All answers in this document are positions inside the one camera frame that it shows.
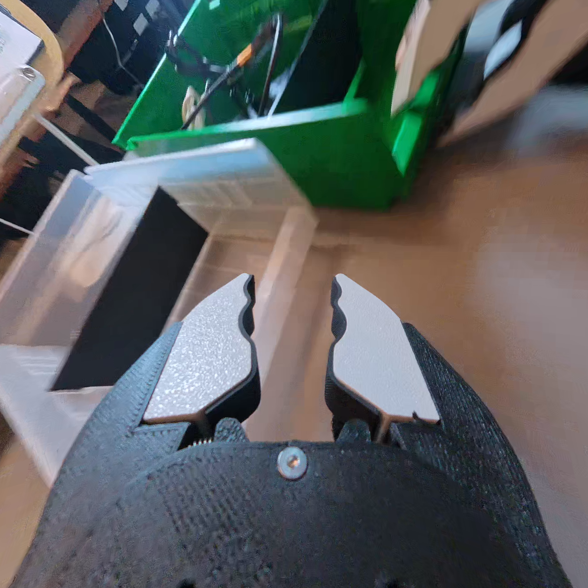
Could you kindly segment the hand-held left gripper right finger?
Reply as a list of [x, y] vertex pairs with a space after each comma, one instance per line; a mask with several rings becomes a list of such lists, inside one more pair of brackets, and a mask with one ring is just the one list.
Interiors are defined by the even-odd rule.
[[326, 383], [334, 385], [327, 403], [342, 420], [371, 425], [437, 423], [440, 415], [399, 316], [381, 299], [345, 274], [334, 276], [331, 304], [334, 342]]

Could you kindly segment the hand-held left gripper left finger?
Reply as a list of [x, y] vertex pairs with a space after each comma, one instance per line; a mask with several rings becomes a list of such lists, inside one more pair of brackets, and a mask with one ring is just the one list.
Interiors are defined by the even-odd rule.
[[254, 276], [242, 273], [181, 322], [143, 415], [146, 424], [245, 421], [261, 401]]

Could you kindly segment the green plastic bin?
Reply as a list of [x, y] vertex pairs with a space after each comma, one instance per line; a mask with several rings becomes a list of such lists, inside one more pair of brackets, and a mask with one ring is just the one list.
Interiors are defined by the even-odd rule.
[[195, 1], [114, 138], [143, 156], [257, 139], [308, 200], [410, 193], [465, 41], [391, 113], [417, 1]]

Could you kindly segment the clear plastic organizer box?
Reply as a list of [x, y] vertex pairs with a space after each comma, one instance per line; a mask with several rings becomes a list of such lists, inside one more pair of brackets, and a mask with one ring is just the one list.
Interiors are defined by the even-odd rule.
[[243, 273], [265, 396], [317, 225], [256, 139], [70, 172], [1, 281], [1, 412], [46, 485], [109, 388]]

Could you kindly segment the cardboard box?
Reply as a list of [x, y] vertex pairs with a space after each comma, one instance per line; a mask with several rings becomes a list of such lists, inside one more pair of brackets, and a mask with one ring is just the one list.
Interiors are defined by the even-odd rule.
[[[521, 21], [520, 37], [509, 55], [484, 69], [481, 92], [457, 115], [437, 146], [456, 143], [513, 113], [533, 98], [560, 70], [587, 48], [587, 1], [516, 1], [507, 9]], [[488, 1], [418, 1], [396, 60], [391, 113], [416, 96], [424, 78], [449, 55], [458, 33]]]

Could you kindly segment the round wooden table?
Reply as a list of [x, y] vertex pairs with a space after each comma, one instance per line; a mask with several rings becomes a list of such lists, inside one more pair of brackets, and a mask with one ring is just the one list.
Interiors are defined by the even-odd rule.
[[45, 79], [45, 86], [40, 94], [23, 113], [11, 135], [1, 144], [1, 181], [3, 182], [8, 179], [11, 174], [10, 167], [17, 161], [16, 152], [19, 141], [24, 136], [32, 138], [37, 134], [39, 125], [35, 115], [49, 109], [50, 102], [56, 96], [57, 87], [62, 81], [65, 68], [58, 39], [41, 17], [22, 1], [1, 1], [1, 6], [43, 41], [44, 47], [33, 60], [32, 67]]

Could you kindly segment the white box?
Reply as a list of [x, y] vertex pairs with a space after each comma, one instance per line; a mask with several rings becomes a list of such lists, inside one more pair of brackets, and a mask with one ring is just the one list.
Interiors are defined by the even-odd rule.
[[45, 85], [31, 63], [44, 48], [40, 37], [1, 7], [1, 143], [11, 135]]

